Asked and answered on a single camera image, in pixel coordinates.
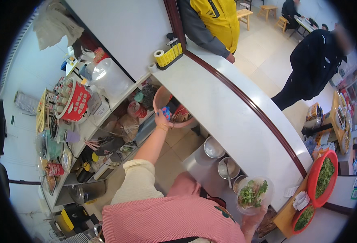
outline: yellow bottle cap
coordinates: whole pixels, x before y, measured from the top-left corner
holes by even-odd
[[[91,169],[91,165],[90,165],[88,162],[85,162],[85,163],[84,163],[84,169],[85,169],[86,171],[89,171],[89,170]]]
[[[98,160],[99,160],[99,156],[96,155],[95,152],[92,153],[92,160],[93,160],[94,162],[98,162]]]

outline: black pants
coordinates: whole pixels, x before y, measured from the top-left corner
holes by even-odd
[[[299,26],[299,23],[294,18],[290,18],[288,15],[282,15],[282,16],[286,18],[289,22],[289,24],[287,24],[286,27],[287,30],[294,30]]]
[[[302,95],[299,93],[298,85],[293,82],[291,74],[283,89],[272,98],[273,102],[280,110],[284,110],[302,99]]]

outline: wooden bench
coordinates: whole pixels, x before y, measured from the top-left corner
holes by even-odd
[[[279,26],[282,28],[282,33],[285,33],[285,29],[287,27],[288,20],[282,16],[279,17],[277,23],[274,25],[274,27]]]
[[[251,14],[253,14],[253,12],[251,12],[248,9],[241,9],[241,10],[238,10],[236,12],[238,20],[244,22],[247,25],[247,30],[248,31],[250,30],[250,18],[249,18],[249,15],[251,15]]]
[[[277,15],[277,8],[274,5],[262,5],[260,6],[261,10],[259,11],[259,13],[257,14],[257,17],[260,15],[263,15],[266,17],[266,22],[268,21],[268,16],[269,16],[269,12],[270,10],[273,10],[274,13],[274,19],[276,19],[276,15]]]

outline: gold bracelet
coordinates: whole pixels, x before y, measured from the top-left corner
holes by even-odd
[[[160,123],[160,124],[158,124],[157,126],[159,126],[159,125],[166,126],[166,127],[167,127],[167,129],[169,129],[169,126],[168,126],[167,124],[165,124],[165,123]]]
[[[167,130],[165,130],[164,128],[159,127],[159,126],[157,126],[156,128],[161,129],[161,130],[163,130],[164,132],[166,132],[166,134],[168,134],[168,131],[167,131]]]

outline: man in yellow jacket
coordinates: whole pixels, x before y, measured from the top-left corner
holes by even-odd
[[[198,46],[231,63],[239,38],[234,0],[178,0],[184,32]]]

